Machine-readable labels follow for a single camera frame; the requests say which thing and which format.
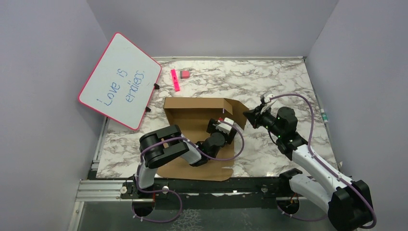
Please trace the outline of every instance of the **marble countertop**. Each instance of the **marble countertop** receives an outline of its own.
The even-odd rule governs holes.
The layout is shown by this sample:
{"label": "marble countertop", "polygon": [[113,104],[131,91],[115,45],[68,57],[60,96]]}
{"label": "marble countertop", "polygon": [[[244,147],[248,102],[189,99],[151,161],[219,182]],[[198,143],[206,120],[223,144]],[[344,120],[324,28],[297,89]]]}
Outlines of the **marble countertop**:
{"label": "marble countertop", "polygon": [[[260,104],[259,96],[267,91],[275,95],[295,92],[312,103],[315,112],[319,106],[307,74],[305,63],[298,60],[208,60],[208,61],[159,61],[162,73],[159,90],[155,90],[141,127],[132,131],[112,120],[104,137],[97,178],[125,178],[135,173],[139,164],[139,138],[147,132],[168,126],[163,111],[165,97],[222,97],[239,100],[248,108]],[[181,91],[175,92],[170,70],[189,70],[189,79],[180,79]],[[298,97],[282,97],[272,106],[288,106],[295,110],[299,122],[297,131],[308,138],[311,117],[307,104]],[[271,142],[266,130],[253,129],[247,122],[243,133],[245,149],[231,167],[233,177],[277,176],[291,168],[298,168]],[[312,146],[326,161],[337,168],[329,138],[320,113],[316,113]],[[235,137],[235,151],[241,148],[239,136]]]}

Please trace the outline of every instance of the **cardboard flap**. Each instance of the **cardboard flap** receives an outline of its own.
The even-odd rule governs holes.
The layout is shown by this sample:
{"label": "cardboard flap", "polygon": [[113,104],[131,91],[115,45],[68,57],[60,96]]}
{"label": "cardboard flap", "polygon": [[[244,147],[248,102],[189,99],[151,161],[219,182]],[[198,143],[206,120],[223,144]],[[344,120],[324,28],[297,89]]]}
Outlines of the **cardboard flap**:
{"label": "cardboard flap", "polygon": [[167,97],[164,109],[221,108],[233,115],[232,105],[224,98]]}

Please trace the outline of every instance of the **cardboard sheet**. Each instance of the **cardboard sheet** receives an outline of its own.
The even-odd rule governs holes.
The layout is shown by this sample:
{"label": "cardboard sheet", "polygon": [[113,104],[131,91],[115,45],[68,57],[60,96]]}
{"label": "cardboard sheet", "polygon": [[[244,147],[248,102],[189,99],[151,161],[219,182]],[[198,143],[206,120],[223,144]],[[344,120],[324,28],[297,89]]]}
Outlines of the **cardboard sheet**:
{"label": "cardboard sheet", "polygon": [[[178,98],[168,97],[165,100],[164,111],[170,125],[177,124],[185,137],[192,142],[204,141],[210,134],[206,132],[211,118],[228,117],[235,121],[241,128],[245,128],[246,118],[243,112],[248,108],[237,100],[225,98]],[[230,158],[235,155],[234,142],[221,148],[217,158]],[[199,166],[191,167],[184,159],[176,158],[157,171],[162,177],[223,181],[233,174],[230,167],[234,161],[214,161]]]}

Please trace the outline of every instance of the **pink eraser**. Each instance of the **pink eraser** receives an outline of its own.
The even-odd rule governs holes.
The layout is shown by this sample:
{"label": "pink eraser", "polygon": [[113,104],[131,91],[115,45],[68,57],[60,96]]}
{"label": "pink eraser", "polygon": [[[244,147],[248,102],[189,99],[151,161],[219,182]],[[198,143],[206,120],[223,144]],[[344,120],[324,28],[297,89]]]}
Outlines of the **pink eraser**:
{"label": "pink eraser", "polygon": [[180,71],[180,78],[189,78],[190,72],[189,71]]}
{"label": "pink eraser", "polygon": [[177,79],[176,70],[172,69],[170,73],[171,73],[171,79],[173,80],[173,84],[174,84],[174,90],[180,91],[180,86],[178,84],[179,80]]}

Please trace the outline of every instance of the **gray wall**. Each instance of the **gray wall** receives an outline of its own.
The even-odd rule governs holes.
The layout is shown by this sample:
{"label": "gray wall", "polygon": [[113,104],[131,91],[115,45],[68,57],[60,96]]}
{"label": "gray wall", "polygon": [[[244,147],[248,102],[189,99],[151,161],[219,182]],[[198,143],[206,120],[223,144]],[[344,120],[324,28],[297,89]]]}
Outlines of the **gray wall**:
{"label": "gray wall", "polygon": [[377,230],[408,225],[408,1],[340,0],[306,60],[343,169],[369,184]]}
{"label": "gray wall", "polygon": [[66,230],[102,122],[76,96],[107,41],[84,0],[0,5],[0,230]]}
{"label": "gray wall", "polygon": [[152,56],[306,56],[337,0],[87,0]]}

